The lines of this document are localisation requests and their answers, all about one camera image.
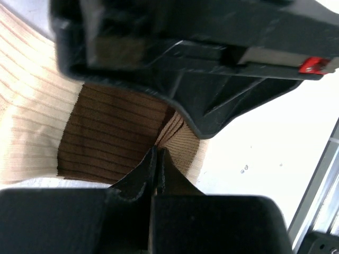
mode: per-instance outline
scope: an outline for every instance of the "red plastic tab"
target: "red plastic tab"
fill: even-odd
[[[321,57],[310,57],[300,67],[299,72],[305,74],[325,75],[322,69],[329,63],[328,59]]]

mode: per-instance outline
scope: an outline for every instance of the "beige ribbed fabric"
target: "beige ribbed fabric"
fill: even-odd
[[[0,5],[0,182],[57,176],[81,84],[58,74],[54,44]]]
[[[112,184],[154,144],[195,182],[207,141],[164,102],[62,77],[54,44],[1,5],[0,45],[0,183],[55,176]]]

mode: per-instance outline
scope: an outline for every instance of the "fabric fold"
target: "fabric fold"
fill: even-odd
[[[165,102],[62,76],[55,45],[0,5],[0,183],[114,184],[154,145],[195,183],[207,141]]]

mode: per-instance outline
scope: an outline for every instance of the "black plastic housing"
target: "black plastic housing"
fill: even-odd
[[[339,57],[339,15],[315,0],[51,0],[50,11],[63,74],[163,99],[200,139],[321,79],[299,72],[308,57]],[[270,51],[243,62],[249,49]]]

